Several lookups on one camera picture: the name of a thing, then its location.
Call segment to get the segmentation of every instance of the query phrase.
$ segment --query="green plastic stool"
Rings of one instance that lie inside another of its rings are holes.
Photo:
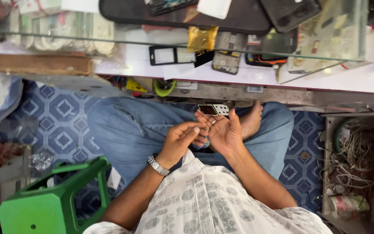
[[[59,164],[52,173],[12,195],[0,206],[4,234],[81,234],[97,222],[111,202],[106,186],[106,170],[111,163],[104,157],[90,162],[65,166]],[[47,188],[55,174],[76,171],[63,183]],[[77,220],[74,196],[92,179],[98,178],[101,208],[89,219]]]

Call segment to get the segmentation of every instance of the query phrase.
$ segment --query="bare foot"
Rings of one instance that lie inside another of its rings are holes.
[[[259,130],[262,120],[262,109],[263,106],[259,101],[256,100],[253,102],[252,109],[249,111],[249,113],[239,118],[242,126],[243,140],[254,135]]]

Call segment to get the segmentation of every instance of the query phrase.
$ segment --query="silver wristwatch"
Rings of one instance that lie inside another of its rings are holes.
[[[157,156],[158,154],[155,153],[155,154],[151,154],[149,157],[148,157],[148,163],[158,172],[160,173],[161,175],[163,176],[166,176],[168,175],[169,173],[169,170],[161,167],[158,162],[155,160],[155,157]]]

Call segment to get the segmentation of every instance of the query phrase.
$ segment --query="leg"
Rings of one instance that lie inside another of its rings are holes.
[[[89,111],[89,128],[127,186],[160,152],[170,127],[195,121],[193,113],[168,104],[125,97],[106,98]]]
[[[275,179],[278,179],[284,168],[284,157],[294,127],[294,115],[284,104],[266,102],[263,105],[261,126],[256,134],[247,138],[244,144],[257,162]],[[239,116],[249,108],[237,111]],[[215,164],[232,168],[226,159],[215,153]]]

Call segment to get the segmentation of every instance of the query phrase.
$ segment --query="yellow label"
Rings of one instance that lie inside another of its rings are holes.
[[[128,78],[126,82],[126,89],[139,91],[146,93],[148,92],[144,87],[142,87],[138,82],[136,82],[133,78]]]

